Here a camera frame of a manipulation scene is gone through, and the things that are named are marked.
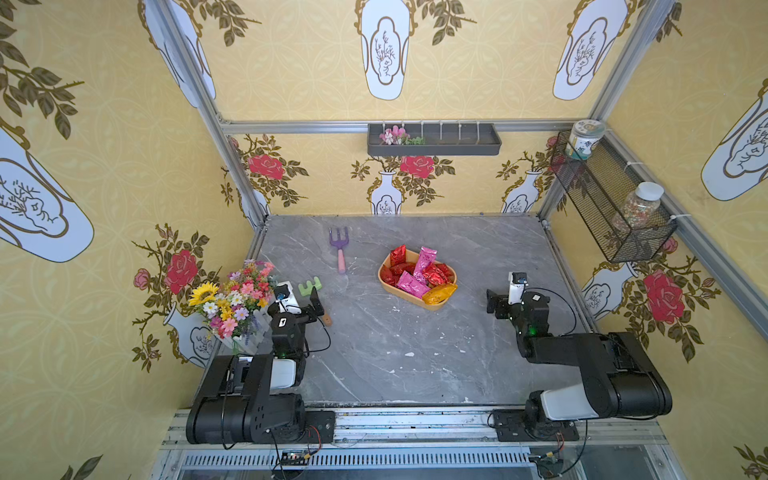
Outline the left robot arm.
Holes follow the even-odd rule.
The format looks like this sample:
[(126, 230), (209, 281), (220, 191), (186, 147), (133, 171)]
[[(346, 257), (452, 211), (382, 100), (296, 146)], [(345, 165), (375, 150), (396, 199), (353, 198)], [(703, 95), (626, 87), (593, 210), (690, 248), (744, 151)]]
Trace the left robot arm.
[(322, 442), (333, 419), (306, 411), (303, 398), (288, 390), (300, 385), (309, 356), (306, 326), (324, 308), (313, 291), (301, 307), (269, 307), (272, 351), (253, 356), (220, 355), (210, 367), (187, 416), (191, 444)]

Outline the yellow tea bag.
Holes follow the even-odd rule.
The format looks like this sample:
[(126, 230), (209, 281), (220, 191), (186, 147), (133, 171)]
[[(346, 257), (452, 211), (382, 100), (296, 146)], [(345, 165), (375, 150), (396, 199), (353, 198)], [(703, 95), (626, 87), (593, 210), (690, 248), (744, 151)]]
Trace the yellow tea bag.
[(445, 283), (438, 285), (422, 296), (422, 301), (426, 305), (440, 305), (446, 302), (457, 290), (457, 285)]

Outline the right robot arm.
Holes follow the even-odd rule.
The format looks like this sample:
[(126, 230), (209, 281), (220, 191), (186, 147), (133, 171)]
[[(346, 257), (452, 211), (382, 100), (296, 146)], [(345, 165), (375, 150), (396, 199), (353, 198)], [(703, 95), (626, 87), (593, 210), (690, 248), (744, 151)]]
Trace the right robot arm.
[(577, 421), (654, 419), (671, 412), (671, 391), (633, 334), (555, 336), (549, 332), (548, 296), (524, 290), (512, 303), (488, 290), (486, 298), (486, 311), (515, 327), (522, 358), (576, 367), (580, 374), (575, 385), (532, 392), (522, 409), (494, 410), (491, 420), (500, 441), (577, 440)]

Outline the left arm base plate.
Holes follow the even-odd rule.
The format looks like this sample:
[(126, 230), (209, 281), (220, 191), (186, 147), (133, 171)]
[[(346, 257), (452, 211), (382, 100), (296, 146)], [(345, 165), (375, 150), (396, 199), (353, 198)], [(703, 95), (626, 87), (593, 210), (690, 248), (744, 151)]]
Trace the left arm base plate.
[(299, 443), (325, 445), (334, 442), (336, 413), (332, 410), (308, 410), (299, 429)]

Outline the pink tea bag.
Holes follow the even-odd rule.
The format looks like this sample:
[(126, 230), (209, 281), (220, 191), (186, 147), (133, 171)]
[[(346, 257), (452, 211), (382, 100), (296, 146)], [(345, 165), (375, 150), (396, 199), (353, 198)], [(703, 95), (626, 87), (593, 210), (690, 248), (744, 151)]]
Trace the pink tea bag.
[(418, 299), (421, 299), (422, 296), (430, 290), (428, 285), (420, 283), (408, 271), (402, 272), (396, 286), (400, 290)]
[(413, 276), (422, 284), (427, 284), (428, 281), (424, 275), (424, 271), (429, 267), (437, 257), (437, 251), (428, 247), (421, 247), (418, 260), (415, 264)]

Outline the orange plastic storage box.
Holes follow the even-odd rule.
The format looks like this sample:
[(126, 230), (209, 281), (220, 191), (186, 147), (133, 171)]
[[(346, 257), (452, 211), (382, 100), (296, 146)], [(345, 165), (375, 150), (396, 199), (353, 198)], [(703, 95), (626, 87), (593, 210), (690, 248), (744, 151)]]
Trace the orange plastic storage box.
[(429, 311), (438, 311), (458, 289), (458, 275), (437, 260), (429, 248), (412, 251), (405, 245), (392, 250), (377, 270), (388, 293)]

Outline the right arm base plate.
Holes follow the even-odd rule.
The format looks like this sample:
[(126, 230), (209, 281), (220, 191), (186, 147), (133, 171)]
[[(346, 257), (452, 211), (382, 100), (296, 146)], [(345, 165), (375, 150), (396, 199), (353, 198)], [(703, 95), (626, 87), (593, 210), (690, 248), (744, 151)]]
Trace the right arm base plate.
[(492, 410), (488, 425), (500, 442), (573, 442), (580, 439), (574, 422), (549, 420), (520, 409)]

